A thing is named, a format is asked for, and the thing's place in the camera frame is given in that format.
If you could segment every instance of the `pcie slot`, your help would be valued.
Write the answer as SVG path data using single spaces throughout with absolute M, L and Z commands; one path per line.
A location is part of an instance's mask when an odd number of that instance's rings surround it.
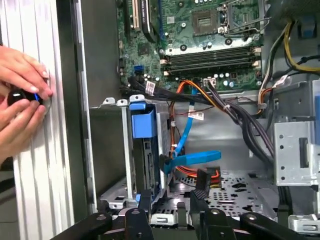
M 135 30 L 140 30 L 140 19 L 139 19 L 139 0 L 132 0 L 132 16 L 133 16 L 133 27 Z

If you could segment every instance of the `blue connector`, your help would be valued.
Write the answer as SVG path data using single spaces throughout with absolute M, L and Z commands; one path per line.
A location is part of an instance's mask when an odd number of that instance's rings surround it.
M 203 151 L 177 156 L 164 164 L 164 173 L 169 174 L 178 166 L 190 166 L 194 164 L 205 164 L 221 159 L 220 151 Z
M 133 73 L 135 75 L 142 75 L 145 71 L 145 67 L 143 65 L 133 66 Z

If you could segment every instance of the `fingernail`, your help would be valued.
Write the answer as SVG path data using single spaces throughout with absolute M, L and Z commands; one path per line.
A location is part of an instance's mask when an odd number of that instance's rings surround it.
M 30 88 L 30 90 L 31 90 L 32 93 L 37 93 L 37 92 L 39 92 L 39 89 L 36 88 L 35 86 L 32 86 L 32 87 Z
M 48 77 L 49 77 L 49 74 L 48 74 L 46 71 L 43 71 L 43 72 L 42 72 L 42 76 L 43 76 L 44 78 L 48 78 Z
M 39 106 L 39 102 L 38 101 L 32 101 L 31 102 L 31 107 L 36 108 Z

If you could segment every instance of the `blue plastic clip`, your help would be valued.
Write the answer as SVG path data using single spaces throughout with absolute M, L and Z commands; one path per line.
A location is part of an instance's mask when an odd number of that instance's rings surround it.
M 141 194 L 135 195 L 135 200 L 136 200 L 137 203 L 140 202 L 140 197 L 141 197 Z
M 131 116 L 132 137 L 134 139 L 153 138 L 157 135 L 156 111 L 145 102 L 134 102 L 129 105 Z
M 205 164 L 219 159 L 221 159 L 220 151 L 204 151 L 177 156 L 173 158 L 169 163 L 164 164 L 164 173 L 169 174 L 173 168 L 178 166 Z

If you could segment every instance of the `blue drive bracket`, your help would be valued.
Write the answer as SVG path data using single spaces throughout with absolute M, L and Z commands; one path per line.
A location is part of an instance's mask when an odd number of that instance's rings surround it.
M 168 159 L 164 155 L 160 156 L 160 163 L 163 164 L 162 170 L 164 174 L 169 174 L 178 166 L 191 166 L 194 164 L 205 164 L 221 159 L 220 151 L 203 151 L 197 153 L 190 153 L 183 156 L 177 156 L 173 159 Z
M 129 110 L 131 112 L 132 137 L 134 139 L 157 136 L 156 110 L 153 104 L 133 102 L 129 105 Z
M 320 95 L 316 95 L 314 97 L 314 111 L 315 111 L 315 122 L 314 122 L 315 144 L 320 145 Z

